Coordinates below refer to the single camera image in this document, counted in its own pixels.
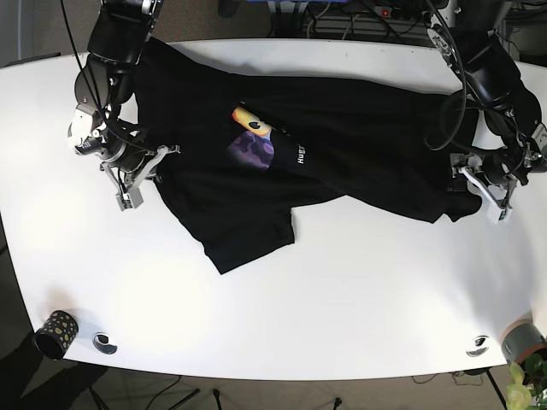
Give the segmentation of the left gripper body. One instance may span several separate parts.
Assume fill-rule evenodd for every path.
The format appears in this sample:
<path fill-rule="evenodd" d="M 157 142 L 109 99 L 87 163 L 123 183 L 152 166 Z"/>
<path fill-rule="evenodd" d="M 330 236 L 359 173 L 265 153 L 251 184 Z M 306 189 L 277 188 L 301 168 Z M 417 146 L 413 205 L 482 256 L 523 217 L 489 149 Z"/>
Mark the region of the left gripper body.
<path fill-rule="evenodd" d="M 511 197 L 517 185 L 527 183 L 535 161 L 529 149 L 477 149 L 451 155 L 452 177 L 466 180 L 488 201 L 487 217 L 494 223 L 507 222 L 512 214 Z"/>

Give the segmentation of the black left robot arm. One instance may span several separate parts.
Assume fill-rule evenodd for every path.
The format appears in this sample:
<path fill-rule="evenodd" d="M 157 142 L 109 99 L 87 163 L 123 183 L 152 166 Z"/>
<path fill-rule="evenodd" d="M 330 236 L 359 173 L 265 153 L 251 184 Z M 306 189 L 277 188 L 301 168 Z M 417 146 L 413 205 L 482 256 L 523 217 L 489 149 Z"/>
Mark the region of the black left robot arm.
<path fill-rule="evenodd" d="M 507 1 L 427 2 L 432 44 L 462 88 L 444 102 L 438 119 L 444 141 L 428 149 L 450 150 L 452 178 L 458 188 L 474 186 L 488 200 L 488 216 L 505 221 L 510 199 L 530 173 L 546 170 L 546 127 L 538 99 L 521 80 L 515 61 L 497 36 L 509 12 Z M 482 149 L 456 139 L 464 115 L 484 114 L 488 129 L 502 139 Z"/>

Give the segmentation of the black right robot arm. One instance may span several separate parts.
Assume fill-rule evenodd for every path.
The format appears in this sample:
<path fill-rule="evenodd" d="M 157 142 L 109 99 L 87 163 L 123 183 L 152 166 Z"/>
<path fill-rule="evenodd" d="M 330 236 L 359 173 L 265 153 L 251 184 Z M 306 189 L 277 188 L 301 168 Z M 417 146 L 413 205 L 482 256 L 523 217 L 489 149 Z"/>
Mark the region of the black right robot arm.
<path fill-rule="evenodd" d="M 132 74 L 161 13 L 160 1 L 103 1 L 74 84 L 77 106 L 68 142 L 77 155 L 94 155 L 113 183 L 121 210 L 138 208 L 140 185 L 177 145 L 145 145 L 145 129 L 120 117 L 132 97 Z"/>

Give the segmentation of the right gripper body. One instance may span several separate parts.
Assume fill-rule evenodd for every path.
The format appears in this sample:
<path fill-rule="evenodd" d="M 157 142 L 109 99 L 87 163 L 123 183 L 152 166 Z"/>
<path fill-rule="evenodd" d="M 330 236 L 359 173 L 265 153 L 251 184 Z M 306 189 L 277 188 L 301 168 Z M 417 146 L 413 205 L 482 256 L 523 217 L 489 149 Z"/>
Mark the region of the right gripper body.
<path fill-rule="evenodd" d="M 160 145 L 155 151 L 122 154 L 115 161 L 103 161 L 101 170 L 117 189 L 115 198 L 121 211 L 136 209 L 143 202 L 140 185 L 156 177 L 157 166 L 169 154 L 179 154 L 178 145 Z"/>

